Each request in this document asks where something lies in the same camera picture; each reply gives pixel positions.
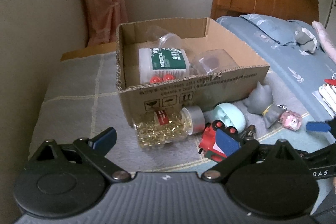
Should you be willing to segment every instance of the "blue pillow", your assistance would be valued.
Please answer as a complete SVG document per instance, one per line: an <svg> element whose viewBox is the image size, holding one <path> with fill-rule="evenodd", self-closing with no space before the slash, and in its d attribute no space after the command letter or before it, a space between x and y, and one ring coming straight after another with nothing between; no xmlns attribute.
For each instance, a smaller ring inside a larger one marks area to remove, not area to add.
<svg viewBox="0 0 336 224"><path fill-rule="evenodd" d="M301 20L288 20L289 22L292 22L292 24L298 24L301 28L306 28L308 31L310 31L317 39L317 43L319 44L318 45L318 48L321 48L321 42L320 42L320 38L317 34L317 32L315 31L315 29L312 27L312 25L309 25L308 23L305 23Z"/></svg>
<svg viewBox="0 0 336 224"><path fill-rule="evenodd" d="M289 21L258 14L249 14L241 17L257 26L281 46L290 43L294 45L296 44L293 25Z"/></svg>

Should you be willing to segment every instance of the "yellow ribbon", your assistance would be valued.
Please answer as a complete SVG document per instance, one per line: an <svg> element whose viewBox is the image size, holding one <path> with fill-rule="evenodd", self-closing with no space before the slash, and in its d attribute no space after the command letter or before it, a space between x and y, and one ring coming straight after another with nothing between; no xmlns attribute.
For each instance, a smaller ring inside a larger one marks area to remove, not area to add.
<svg viewBox="0 0 336 224"><path fill-rule="evenodd" d="M268 108L265 109L265 111L262 113L263 116L266 115L267 112L269 112L269 109L271 108L272 105L270 105Z"/></svg>

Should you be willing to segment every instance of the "green label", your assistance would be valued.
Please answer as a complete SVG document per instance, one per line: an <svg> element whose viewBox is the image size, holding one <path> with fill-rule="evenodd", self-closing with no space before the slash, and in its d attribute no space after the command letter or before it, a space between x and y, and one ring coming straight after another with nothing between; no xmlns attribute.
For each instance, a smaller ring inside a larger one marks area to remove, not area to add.
<svg viewBox="0 0 336 224"><path fill-rule="evenodd" d="M178 48L151 48L153 70L186 69L183 54Z"/></svg>

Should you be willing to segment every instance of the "blue bed sheet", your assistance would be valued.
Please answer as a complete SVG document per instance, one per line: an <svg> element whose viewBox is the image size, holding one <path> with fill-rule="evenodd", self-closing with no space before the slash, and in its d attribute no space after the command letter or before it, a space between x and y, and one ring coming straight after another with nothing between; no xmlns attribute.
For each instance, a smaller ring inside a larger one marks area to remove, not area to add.
<svg viewBox="0 0 336 224"><path fill-rule="evenodd" d="M280 46L244 18L224 16L217 22L265 59L316 121L331 119L313 92L336 73L336 64L321 50L303 52L298 45Z"/></svg>

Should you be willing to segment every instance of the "white plastic container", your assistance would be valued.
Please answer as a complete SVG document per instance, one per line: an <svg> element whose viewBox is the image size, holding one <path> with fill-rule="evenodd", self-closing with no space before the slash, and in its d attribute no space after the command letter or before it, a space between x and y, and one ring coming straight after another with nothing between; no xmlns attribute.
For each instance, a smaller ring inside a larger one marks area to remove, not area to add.
<svg viewBox="0 0 336 224"><path fill-rule="evenodd" d="M149 83L153 76L163 78L173 75L176 79L189 76L189 60L184 50L174 48L140 48L140 84Z"/></svg>
<svg viewBox="0 0 336 224"><path fill-rule="evenodd" d="M191 75L210 75L215 72L238 67L233 58L223 49L202 52L195 56L190 65Z"/></svg>
<svg viewBox="0 0 336 224"><path fill-rule="evenodd" d="M182 48L182 40L178 35L156 25L148 28L146 39L157 42L158 48Z"/></svg>

